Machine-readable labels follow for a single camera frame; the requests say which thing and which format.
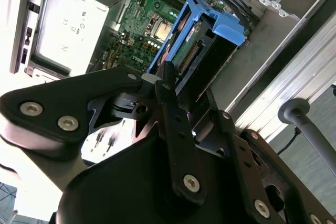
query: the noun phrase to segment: black metal bracket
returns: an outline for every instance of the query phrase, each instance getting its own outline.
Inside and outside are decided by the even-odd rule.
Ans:
[[[173,191],[178,198],[200,206],[205,202],[207,190],[188,117],[177,103],[174,66],[165,61],[160,68],[163,80],[155,82],[153,113],[146,123],[136,122],[135,140],[143,139],[157,126],[159,137],[167,145]],[[191,180],[191,187],[185,184],[186,175],[196,178],[196,181]]]
[[[142,83],[138,72],[118,67],[9,92],[0,98],[5,123],[0,134],[6,141],[44,156],[71,159],[88,134],[120,122],[121,118],[104,109],[108,101],[120,93],[137,93]],[[21,107],[26,102],[37,103],[40,113],[24,113]],[[62,130],[58,121],[63,116],[77,120],[77,129]]]
[[[165,62],[161,68],[163,80],[154,84],[132,69],[118,67],[7,93],[0,98],[6,121],[0,134],[13,145],[60,160],[76,156],[88,134],[122,118],[137,120],[136,140],[158,125],[176,198],[200,206],[206,186],[186,112],[178,108],[174,66]],[[39,108],[28,109],[40,113],[22,111],[26,102],[37,104]],[[62,129],[58,122],[63,116],[77,121],[77,127]]]
[[[267,166],[268,172],[259,172],[263,188],[272,208],[286,223],[319,223],[316,218],[321,223],[333,220],[328,211],[257,132],[245,130],[240,137],[260,157],[263,165]]]

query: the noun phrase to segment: metal panel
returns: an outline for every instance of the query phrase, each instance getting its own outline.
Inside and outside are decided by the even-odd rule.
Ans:
[[[45,0],[35,55],[71,76],[83,74],[96,48],[104,47],[101,33],[114,5],[121,0]]]
[[[265,12],[251,34],[250,44],[242,47],[234,55],[228,65],[230,67],[224,68],[212,85],[219,108],[231,112],[242,101],[287,43],[296,36],[324,2],[325,0],[317,0],[297,24],[289,23],[288,21],[294,21],[288,18],[287,20],[275,18],[276,14],[272,14],[269,10]]]
[[[336,14],[237,120],[240,129],[258,131],[268,142],[286,125],[277,113],[292,98],[313,102],[336,81]]]

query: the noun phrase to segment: green circuit board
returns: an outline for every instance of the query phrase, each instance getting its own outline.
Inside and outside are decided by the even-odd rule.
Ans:
[[[205,0],[223,10],[220,0]],[[176,21],[185,0],[131,0],[113,34],[105,67],[129,66],[146,72]]]

